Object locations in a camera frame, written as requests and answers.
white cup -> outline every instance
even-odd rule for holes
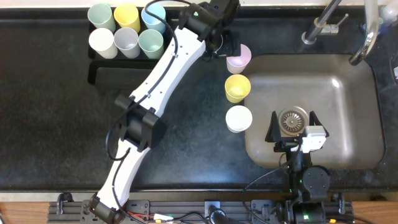
[[[138,44],[151,59],[159,59],[163,55],[163,36],[157,30],[145,30],[138,38]]]
[[[132,28],[126,27],[116,31],[113,41],[116,47],[127,58],[136,58],[140,53],[138,46],[138,34]]]
[[[87,17],[97,28],[109,29],[112,32],[116,30],[112,9],[107,4],[95,4],[88,10]]]
[[[240,133],[249,128],[252,120],[250,110],[240,105],[231,107],[225,116],[226,125],[233,133]]]
[[[88,43],[104,58],[114,58],[118,54],[118,48],[113,43],[113,34],[108,29],[94,30],[88,38]]]
[[[148,6],[147,10],[156,16],[159,16],[163,20],[166,19],[166,10],[158,3],[151,4]],[[157,30],[161,34],[163,34],[166,30],[166,25],[163,22],[153,16],[148,15],[144,9],[141,11],[141,17],[148,29]]]
[[[248,65],[251,60],[251,51],[249,47],[241,44],[241,56],[238,57],[227,57],[226,67],[232,74],[241,74],[244,68]]]

sink drain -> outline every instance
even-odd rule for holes
[[[295,136],[305,125],[308,125],[308,114],[298,106],[284,109],[279,114],[280,129],[291,136]]]

yellow cup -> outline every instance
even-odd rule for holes
[[[251,85],[243,75],[231,75],[225,81],[226,98],[231,103],[239,103],[250,93]]]
[[[122,4],[116,7],[113,16],[121,27],[130,27],[136,32],[141,29],[138,9],[134,4]]]

stainless steel sink basin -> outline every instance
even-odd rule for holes
[[[351,66],[348,58],[263,55],[250,62],[244,74],[252,87],[244,105],[254,122],[246,130],[246,150],[255,163],[278,165],[280,153],[274,153],[273,143],[264,141],[273,111],[283,113],[282,123],[288,121],[285,128],[282,125],[283,136],[300,133],[308,125],[305,112],[296,106],[308,114],[314,111],[330,133],[323,149],[311,152],[314,164],[331,169],[377,165],[385,147],[373,71],[366,62]]]

pink cup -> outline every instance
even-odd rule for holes
[[[251,51],[249,47],[241,44],[241,56],[227,57],[226,67],[232,74],[240,74],[251,60]]]

